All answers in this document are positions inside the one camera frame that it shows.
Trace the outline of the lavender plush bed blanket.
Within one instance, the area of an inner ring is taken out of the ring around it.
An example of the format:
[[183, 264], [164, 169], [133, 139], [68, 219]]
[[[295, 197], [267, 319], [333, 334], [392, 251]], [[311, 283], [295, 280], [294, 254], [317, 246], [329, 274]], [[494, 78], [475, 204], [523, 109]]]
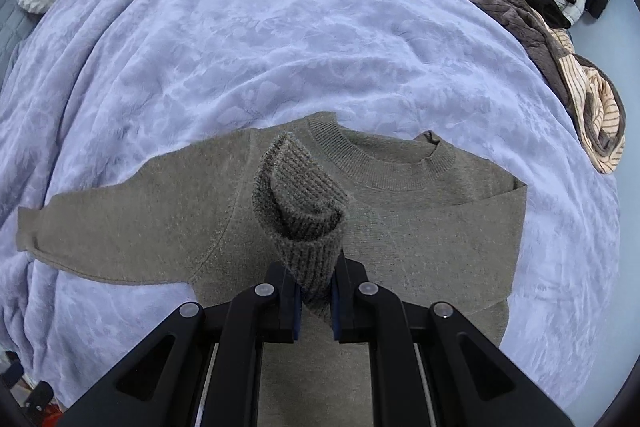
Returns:
[[502, 347], [572, 403], [617, 275], [616, 182], [525, 50], [468, 0], [58, 0], [1, 88], [2, 346], [70, 404], [190, 295], [47, 267], [15, 247], [18, 208], [320, 110], [399, 139], [433, 130], [527, 184]]

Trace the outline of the olive green knit sweater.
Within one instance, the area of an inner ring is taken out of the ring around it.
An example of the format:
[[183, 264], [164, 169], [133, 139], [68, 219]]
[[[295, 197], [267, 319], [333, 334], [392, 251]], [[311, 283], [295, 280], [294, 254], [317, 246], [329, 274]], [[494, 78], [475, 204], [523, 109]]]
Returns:
[[155, 157], [129, 180], [17, 213], [16, 245], [114, 284], [188, 283], [213, 306], [281, 261], [303, 289], [295, 345], [262, 362], [263, 426], [367, 426], [366, 347], [330, 331], [340, 256], [402, 300], [452, 303], [492, 341], [509, 318], [525, 184], [424, 132], [398, 140], [317, 113]]

